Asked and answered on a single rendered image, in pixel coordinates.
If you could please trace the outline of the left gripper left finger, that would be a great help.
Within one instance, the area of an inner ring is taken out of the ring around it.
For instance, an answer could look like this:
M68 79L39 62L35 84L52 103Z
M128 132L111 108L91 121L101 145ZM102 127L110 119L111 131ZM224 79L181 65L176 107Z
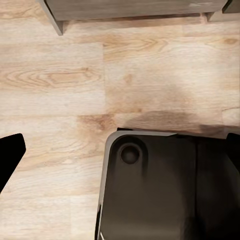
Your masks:
M0 193L26 152L21 133L0 138Z

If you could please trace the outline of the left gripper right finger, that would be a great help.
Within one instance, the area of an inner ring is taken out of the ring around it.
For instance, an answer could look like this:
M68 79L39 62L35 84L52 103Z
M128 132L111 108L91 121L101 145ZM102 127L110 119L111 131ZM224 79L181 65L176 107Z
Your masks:
M240 173L240 135L228 133L224 151Z

